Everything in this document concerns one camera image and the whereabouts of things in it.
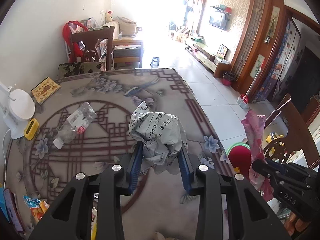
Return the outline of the person right hand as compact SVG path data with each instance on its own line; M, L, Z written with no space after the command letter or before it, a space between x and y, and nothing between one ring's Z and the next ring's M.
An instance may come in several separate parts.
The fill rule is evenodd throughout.
M284 228L292 239L313 239L312 222L304 222L296 214L290 212L284 222Z

